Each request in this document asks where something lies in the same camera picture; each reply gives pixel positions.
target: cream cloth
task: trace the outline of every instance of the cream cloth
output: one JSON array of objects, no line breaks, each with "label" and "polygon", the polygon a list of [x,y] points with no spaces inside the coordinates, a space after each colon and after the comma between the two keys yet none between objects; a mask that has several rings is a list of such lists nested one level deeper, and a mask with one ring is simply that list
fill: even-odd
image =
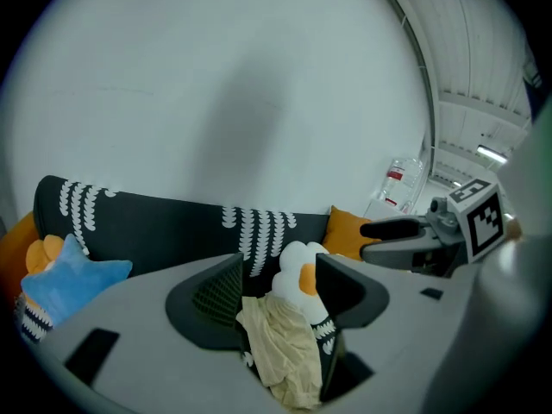
[{"label": "cream cloth", "polygon": [[322,368],[312,327],[295,305],[268,293],[242,297],[235,317],[248,332],[260,381],[287,409],[320,405]]}]

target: blue pillow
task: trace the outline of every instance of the blue pillow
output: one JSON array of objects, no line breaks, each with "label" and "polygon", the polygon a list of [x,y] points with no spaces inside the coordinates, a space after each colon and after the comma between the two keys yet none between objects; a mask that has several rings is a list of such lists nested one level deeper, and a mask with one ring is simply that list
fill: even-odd
[{"label": "blue pillow", "polygon": [[75,236],[68,235],[52,268],[26,276],[21,287],[50,316],[55,327],[103,290],[124,281],[131,269],[130,260],[89,260]]}]

